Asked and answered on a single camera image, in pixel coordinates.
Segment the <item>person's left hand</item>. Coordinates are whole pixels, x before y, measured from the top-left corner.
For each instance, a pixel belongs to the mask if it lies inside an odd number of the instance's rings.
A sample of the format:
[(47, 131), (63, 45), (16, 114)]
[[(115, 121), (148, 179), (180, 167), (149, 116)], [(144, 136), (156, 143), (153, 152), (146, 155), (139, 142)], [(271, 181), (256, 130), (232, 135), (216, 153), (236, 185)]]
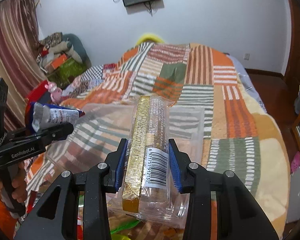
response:
[[(18, 164), (18, 173), (12, 180), (12, 186), (14, 191), (12, 193), (13, 199), (17, 200), (19, 203), (25, 202), (27, 198), (26, 190), (26, 171), (24, 169), (24, 162)], [(0, 180), (0, 200), (2, 200), (1, 190), (3, 188), (2, 181)]]

